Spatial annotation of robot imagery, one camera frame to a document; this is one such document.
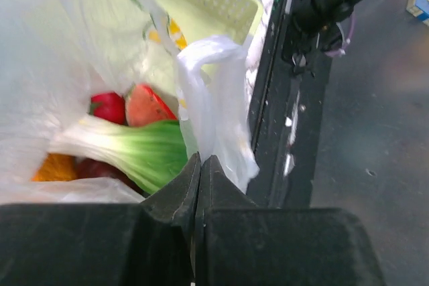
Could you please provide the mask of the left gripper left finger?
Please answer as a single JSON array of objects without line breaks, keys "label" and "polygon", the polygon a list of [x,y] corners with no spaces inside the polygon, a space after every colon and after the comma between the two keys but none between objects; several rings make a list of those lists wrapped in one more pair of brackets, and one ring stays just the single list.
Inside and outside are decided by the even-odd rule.
[{"label": "left gripper left finger", "polygon": [[139,204],[1,207],[2,285],[189,285],[201,160]]}]

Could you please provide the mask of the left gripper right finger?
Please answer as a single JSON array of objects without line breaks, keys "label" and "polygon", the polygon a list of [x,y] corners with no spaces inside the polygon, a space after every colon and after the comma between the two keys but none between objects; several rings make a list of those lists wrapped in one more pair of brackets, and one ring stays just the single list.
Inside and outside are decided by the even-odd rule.
[{"label": "left gripper right finger", "polygon": [[202,166],[194,241],[197,285],[385,284],[355,215],[256,206],[214,156]]}]

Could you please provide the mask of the toy bok choy green white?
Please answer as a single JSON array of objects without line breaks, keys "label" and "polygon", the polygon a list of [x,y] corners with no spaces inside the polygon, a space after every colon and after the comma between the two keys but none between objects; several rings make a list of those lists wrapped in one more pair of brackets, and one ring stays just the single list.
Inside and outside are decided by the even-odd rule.
[{"label": "toy bok choy green white", "polygon": [[174,179],[188,161],[178,121],[127,127],[87,115],[56,134],[48,151],[108,163],[149,194]]}]

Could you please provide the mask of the dark red toy apple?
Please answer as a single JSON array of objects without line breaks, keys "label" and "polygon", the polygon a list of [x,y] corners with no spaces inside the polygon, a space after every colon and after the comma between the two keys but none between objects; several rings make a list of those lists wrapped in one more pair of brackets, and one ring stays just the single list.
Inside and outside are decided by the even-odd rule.
[{"label": "dark red toy apple", "polygon": [[123,182],[139,194],[143,193],[143,190],[136,183],[130,180],[122,171],[108,163],[85,158],[76,162],[75,170],[78,179],[109,177]]}]

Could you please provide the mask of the orange toy carrot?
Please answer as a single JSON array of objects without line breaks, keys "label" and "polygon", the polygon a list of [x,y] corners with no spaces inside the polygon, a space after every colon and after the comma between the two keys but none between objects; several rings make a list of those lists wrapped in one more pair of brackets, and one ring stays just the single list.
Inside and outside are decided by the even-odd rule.
[{"label": "orange toy carrot", "polygon": [[74,157],[50,153],[33,176],[33,182],[69,182],[77,179]]}]

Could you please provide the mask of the toy watermelon slice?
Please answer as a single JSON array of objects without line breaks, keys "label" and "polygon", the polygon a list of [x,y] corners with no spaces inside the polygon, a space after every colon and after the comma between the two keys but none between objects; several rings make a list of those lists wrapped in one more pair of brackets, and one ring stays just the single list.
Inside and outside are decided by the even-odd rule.
[{"label": "toy watermelon slice", "polygon": [[125,99],[125,116],[130,127],[174,120],[177,118],[168,105],[147,84],[136,84]]}]

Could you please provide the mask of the red toy pepper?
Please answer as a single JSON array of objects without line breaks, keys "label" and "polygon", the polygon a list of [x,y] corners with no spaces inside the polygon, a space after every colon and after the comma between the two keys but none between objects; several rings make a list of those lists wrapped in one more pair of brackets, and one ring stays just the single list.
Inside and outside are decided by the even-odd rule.
[{"label": "red toy pepper", "polygon": [[91,97],[89,114],[95,117],[124,125],[125,99],[115,92],[104,92]]}]

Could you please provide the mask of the green lemon print packet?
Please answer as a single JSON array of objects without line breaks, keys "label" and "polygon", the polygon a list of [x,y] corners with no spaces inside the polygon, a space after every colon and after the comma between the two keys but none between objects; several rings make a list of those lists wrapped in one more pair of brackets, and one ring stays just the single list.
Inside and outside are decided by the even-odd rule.
[{"label": "green lemon print packet", "polygon": [[142,12],[149,15],[142,36],[145,40],[163,44],[173,56],[188,44],[178,24],[161,8],[156,0],[131,0]]}]

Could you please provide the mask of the clear plastic grocery bag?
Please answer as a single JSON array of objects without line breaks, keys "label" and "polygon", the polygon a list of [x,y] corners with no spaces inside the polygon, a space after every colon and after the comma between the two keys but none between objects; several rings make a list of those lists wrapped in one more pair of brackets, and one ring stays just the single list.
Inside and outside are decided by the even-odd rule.
[{"label": "clear plastic grocery bag", "polygon": [[145,15],[131,0],[1,0],[1,203],[141,202],[107,177],[33,182],[51,140],[90,115],[90,99],[126,99],[149,85],[175,114],[188,160],[216,156],[242,192],[258,174],[247,120],[245,44],[226,35],[197,40],[172,74],[144,76]]}]

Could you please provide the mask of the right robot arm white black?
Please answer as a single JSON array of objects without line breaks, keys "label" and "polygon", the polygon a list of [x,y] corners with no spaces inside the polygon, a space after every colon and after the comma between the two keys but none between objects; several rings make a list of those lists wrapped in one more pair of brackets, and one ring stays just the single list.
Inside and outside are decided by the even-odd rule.
[{"label": "right robot arm white black", "polygon": [[311,71],[317,54],[329,57],[345,55],[354,30],[355,6],[362,0],[298,0],[291,12],[290,58],[293,74]]}]

